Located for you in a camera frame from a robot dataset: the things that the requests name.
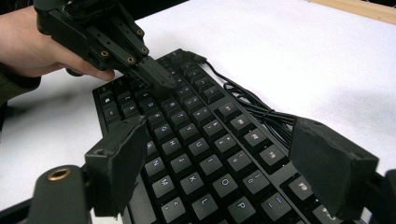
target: black plastic part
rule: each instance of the black plastic part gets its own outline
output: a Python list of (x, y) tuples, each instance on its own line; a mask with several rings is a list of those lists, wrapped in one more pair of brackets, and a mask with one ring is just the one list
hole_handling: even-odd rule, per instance
[[(51, 35), (99, 70), (115, 69), (124, 75), (134, 73), (145, 82), (149, 79), (146, 84), (155, 97), (167, 95), (175, 87), (168, 80), (169, 73), (156, 71), (160, 66), (147, 58), (144, 32), (118, 0), (36, 0), (35, 10), (42, 34)], [(143, 69), (142, 74), (136, 65), (146, 61), (154, 69)]]
[(326, 125), (296, 118), (289, 158), (332, 216), (361, 217), (378, 158)]
[(146, 136), (144, 116), (126, 119), (85, 154), (96, 216), (123, 214), (147, 155)]
[(29, 224), (87, 224), (91, 216), (82, 172), (73, 165), (60, 166), (41, 175), (29, 210)]
[(29, 199), (0, 211), (0, 223), (14, 224), (26, 221), (31, 202), (32, 200)]

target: brass screw insert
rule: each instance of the brass screw insert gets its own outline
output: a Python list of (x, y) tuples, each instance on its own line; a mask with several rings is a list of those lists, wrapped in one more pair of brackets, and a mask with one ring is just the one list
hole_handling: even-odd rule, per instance
[(71, 173), (72, 172), (71, 172), (71, 170), (69, 168), (59, 169), (59, 170), (56, 170), (56, 171), (50, 173), (48, 175), (48, 180), (50, 180), (50, 181), (58, 181), (58, 180), (66, 178)]
[(102, 51), (102, 52), (100, 52), (100, 54), (103, 56), (103, 57), (107, 57), (108, 56), (108, 52), (107, 51)]

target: keyboard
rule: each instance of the keyboard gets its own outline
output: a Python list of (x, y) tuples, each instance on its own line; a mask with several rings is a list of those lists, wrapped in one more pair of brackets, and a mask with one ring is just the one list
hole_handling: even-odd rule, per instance
[(176, 80), (169, 97), (127, 76), (92, 91), (103, 134), (147, 117), (148, 155), (125, 224), (364, 223), (330, 216), (288, 151), (187, 51), (157, 62)]

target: table surface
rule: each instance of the table surface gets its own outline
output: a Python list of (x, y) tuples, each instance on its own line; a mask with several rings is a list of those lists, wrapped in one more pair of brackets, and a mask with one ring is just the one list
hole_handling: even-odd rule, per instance
[[(381, 175), (395, 168), (395, 25), (305, 0), (191, 0), (137, 24), (153, 58), (206, 56), (274, 110), (323, 122), (376, 155)], [(8, 102), (0, 210), (30, 198), (48, 169), (84, 163), (102, 137), (92, 90), (103, 84), (62, 70)]]

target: black cable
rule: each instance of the black cable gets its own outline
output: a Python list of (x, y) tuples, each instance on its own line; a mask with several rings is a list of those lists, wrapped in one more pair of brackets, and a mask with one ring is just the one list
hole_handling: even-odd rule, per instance
[(194, 54), (194, 59), (198, 63), (204, 63), (209, 66), (216, 76), (225, 81), (223, 84), (224, 90), (230, 93), (230, 95), (244, 107), (253, 118), (262, 124), (280, 144), (286, 149), (290, 148), (292, 125), (295, 118), (293, 115), (276, 112), (253, 92), (218, 73), (206, 58)]

